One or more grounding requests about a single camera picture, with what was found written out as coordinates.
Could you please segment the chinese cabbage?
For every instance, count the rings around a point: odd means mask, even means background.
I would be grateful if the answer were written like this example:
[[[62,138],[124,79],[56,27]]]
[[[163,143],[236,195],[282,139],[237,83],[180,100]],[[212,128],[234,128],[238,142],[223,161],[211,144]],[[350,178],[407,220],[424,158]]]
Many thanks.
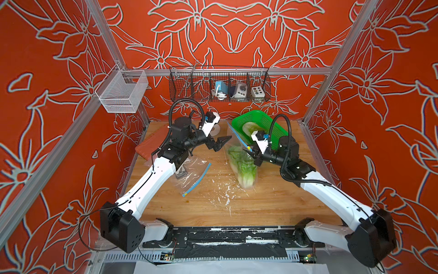
[[[242,126],[242,131],[248,137],[251,137],[252,133],[255,131],[261,131],[263,128],[254,122],[246,122]]]

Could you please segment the clear zip-top bag blue seal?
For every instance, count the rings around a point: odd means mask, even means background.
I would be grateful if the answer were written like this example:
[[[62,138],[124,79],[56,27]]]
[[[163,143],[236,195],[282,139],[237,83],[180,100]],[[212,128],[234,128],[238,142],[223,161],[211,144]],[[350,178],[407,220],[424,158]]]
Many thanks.
[[[185,165],[188,175],[181,180],[177,180],[175,175],[172,175],[170,177],[170,182],[174,188],[185,197],[203,180],[211,167],[211,163],[198,156],[190,156],[182,165]]]

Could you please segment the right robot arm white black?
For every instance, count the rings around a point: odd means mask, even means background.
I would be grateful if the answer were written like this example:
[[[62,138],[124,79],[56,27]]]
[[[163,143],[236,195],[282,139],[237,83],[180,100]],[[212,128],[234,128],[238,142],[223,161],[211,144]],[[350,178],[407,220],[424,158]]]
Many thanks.
[[[394,221],[384,209],[373,209],[330,183],[312,165],[299,158],[299,145],[292,129],[280,137],[277,149],[272,148],[271,136],[276,121],[268,132],[251,134],[253,145],[248,154],[260,166],[269,162],[279,166],[281,178],[310,193],[336,213],[343,224],[334,226],[307,218],[299,225],[301,238],[325,243],[352,254],[368,268],[377,267],[396,248]]]

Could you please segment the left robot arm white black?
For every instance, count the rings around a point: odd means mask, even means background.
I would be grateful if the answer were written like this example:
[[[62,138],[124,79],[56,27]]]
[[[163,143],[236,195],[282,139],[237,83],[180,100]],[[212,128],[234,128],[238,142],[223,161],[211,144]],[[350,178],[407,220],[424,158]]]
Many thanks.
[[[142,243],[171,240],[172,225],[156,219],[142,224],[140,218],[160,187],[183,165],[194,148],[206,145],[218,152],[230,140],[230,136],[214,139],[211,131],[219,123],[220,115],[205,112],[194,99],[175,101],[170,112],[180,103],[196,105],[200,123],[195,126],[190,116],[172,119],[168,115],[168,133],[162,144],[151,155],[152,165],[140,180],[115,203],[107,202],[99,210],[100,234],[103,238],[126,253],[137,250]]]

